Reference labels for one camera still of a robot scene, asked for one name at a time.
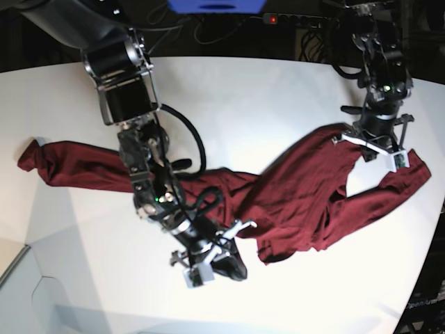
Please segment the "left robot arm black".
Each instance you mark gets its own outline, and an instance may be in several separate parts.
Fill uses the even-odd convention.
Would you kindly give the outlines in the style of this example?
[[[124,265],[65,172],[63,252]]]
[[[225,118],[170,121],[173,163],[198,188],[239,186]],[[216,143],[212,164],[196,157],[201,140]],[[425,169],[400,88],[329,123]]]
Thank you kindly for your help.
[[[365,161],[379,154],[385,157],[387,169],[393,173],[410,165],[403,147],[404,136],[395,135],[398,125],[405,132],[413,116],[399,109],[411,94],[413,83],[401,51],[397,28],[391,11],[393,1],[328,1],[336,10],[326,29],[326,47],[332,50],[332,33],[345,26],[355,46],[362,52],[359,72],[346,73],[336,61],[332,66],[345,79],[357,82],[366,90],[362,106],[342,106],[341,110],[358,119],[347,130],[333,137],[333,143],[347,141],[361,147]]]

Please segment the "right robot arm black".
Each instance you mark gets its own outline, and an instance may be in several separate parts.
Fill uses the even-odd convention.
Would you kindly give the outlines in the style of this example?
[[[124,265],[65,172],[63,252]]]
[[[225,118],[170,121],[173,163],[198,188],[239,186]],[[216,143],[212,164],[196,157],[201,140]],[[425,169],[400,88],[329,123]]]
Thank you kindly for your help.
[[[189,160],[167,158],[170,142],[157,113],[170,107],[157,93],[142,29],[105,1],[19,1],[15,7],[55,40],[80,51],[103,121],[120,129],[119,154],[129,172],[136,211],[184,247],[171,255],[170,263],[183,266],[186,284],[201,287],[216,275],[245,280],[248,270],[235,236],[254,222],[235,220],[220,228],[210,221],[208,213],[223,201],[216,186],[202,190],[194,203],[186,202],[180,181]]]

